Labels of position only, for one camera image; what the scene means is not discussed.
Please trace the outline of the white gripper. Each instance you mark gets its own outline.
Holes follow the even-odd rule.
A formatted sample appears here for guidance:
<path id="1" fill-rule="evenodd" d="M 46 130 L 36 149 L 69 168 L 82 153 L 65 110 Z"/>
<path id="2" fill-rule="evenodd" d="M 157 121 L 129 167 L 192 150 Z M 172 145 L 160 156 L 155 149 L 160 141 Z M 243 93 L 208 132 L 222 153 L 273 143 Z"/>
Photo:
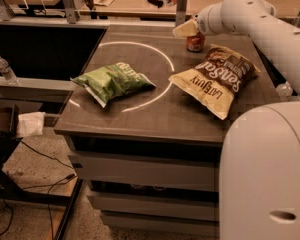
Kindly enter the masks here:
<path id="1" fill-rule="evenodd" d="M 221 18 L 221 4 L 209 5 L 190 19 L 173 29 L 175 37 L 195 36 L 200 32 L 203 35 L 211 36 L 221 34 L 224 31 Z"/>

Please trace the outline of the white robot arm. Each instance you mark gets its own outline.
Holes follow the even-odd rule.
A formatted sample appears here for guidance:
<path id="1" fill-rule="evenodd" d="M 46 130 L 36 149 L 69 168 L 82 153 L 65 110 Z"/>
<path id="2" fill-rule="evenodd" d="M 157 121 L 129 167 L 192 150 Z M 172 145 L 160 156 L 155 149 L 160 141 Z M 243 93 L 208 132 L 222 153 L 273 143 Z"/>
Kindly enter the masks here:
<path id="1" fill-rule="evenodd" d="M 246 34 L 300 97 L 300 28 L 264 0 L 203 9 L 204 35 Z M 219 169 L 220 240 L 300 240 L 300 98 L 251 109 L 229 128 Z"/>

